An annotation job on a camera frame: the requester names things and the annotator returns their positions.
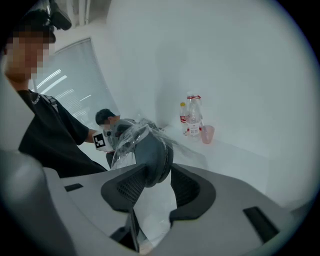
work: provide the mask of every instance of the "white wall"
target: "white wall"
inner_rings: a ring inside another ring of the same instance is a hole
[[[159,125],[178,125],[179,103],[197,91],[217,140],[269,159],[268,196],[287,207],[310,198],[319,181],[319,67],[278,5],[114,0],[104,34],[101,54],[115,51],[113,79],[123,75],[112,81],[122,87],[110,87],[115,98],[130,96]]]

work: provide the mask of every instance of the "plastic water bottle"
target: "plastic water bottle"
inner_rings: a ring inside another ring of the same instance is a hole
[[[201,128],[201,112],[197,102],[197,98],[194,96],[189,96],[188,104],[188,118],[186,123],[188,125],[189,137],[198,141],[200,139],[200,128]]]
[[[188,112],[187,112],[187,107],[184,102],[180,103],[180,122],[182,125],[182,133],[183,135],[187,136],[188,135],[188,125],[187,125],[187,118],[188,118]]]

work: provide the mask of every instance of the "plastic bag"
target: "plastic bag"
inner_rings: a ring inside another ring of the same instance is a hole
[[[136,163],[136,145],[152,133],[161,143],[173,150],[173,163],[195,167],[207,167],[203,155],[168,137],[152,121],[141,118],[130,126],[119,138],[112,160],[111,170],[134,165]],[[167,178],[153,187],[145,187],[134,205],[134,212],[140,229],[146,236],[141,246],[148,244],[155,247],[170,230],[169,214],[177,208],[175,193],[171,187],[171,173]]]

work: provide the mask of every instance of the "white table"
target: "white table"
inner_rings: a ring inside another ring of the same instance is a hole
[[[182,134],[181,129],[171,125],[164,128],[164,133],[183,146],[203,155],[202,159],[206,160],[204,165],[207,165],[208,171],[240,179],[266,194],[269,174],[269,160],[266,157],[216,139],[210,144],[204,144],[201,140],[192,141]],[[198,163],[185,163],[176,157],[173,162],[204,168]]]

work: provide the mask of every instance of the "window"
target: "window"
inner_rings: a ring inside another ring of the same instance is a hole
[[[43,70],[33,81],[34,90],[55,97],[85,126],[98,128],[95,116],[101,109],[119,115],[89,38],[58,51]]]

